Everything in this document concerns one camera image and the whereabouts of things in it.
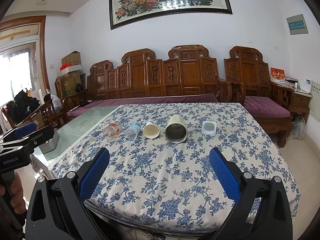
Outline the person's left hand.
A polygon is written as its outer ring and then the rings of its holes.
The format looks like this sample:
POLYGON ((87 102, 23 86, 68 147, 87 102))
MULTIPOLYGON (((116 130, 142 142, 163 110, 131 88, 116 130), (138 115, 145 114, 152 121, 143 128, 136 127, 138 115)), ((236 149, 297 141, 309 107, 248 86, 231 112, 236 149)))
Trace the person's left hand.
POLYGON ((17 172, 15 172, 14 180, 10 185, 10 191, 12 193, 10 204, 15 213, 18 215, 25 213, 26 207, 25 200, 23 199, 23 187, 20 176, 17 172))

